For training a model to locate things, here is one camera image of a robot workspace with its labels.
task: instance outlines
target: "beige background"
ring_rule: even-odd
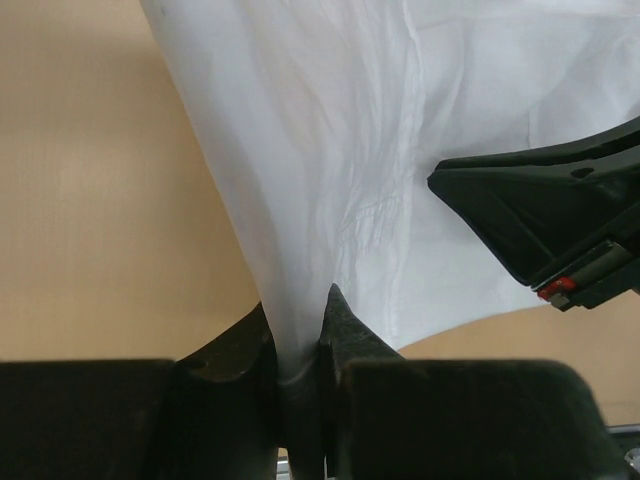
[[[178,358],[257,301],[136,0],[0,2],[0,229],[3,360]],[[612,423],[640,421],[638,305],[506,315],[404,353],[560,359]]]

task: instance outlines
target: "red latch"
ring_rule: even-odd
[[[538,292],[538,297],[548,302],[556,293],[570,292],[577,286],[576,282],[571,280],[569,277],[560,277],[540,290]]]

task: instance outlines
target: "white sheet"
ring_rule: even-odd
[[[640,0],[142,0],[281,381],[338,283],[393,347],[537,305],[426,188],[447,157],[640,114]]]

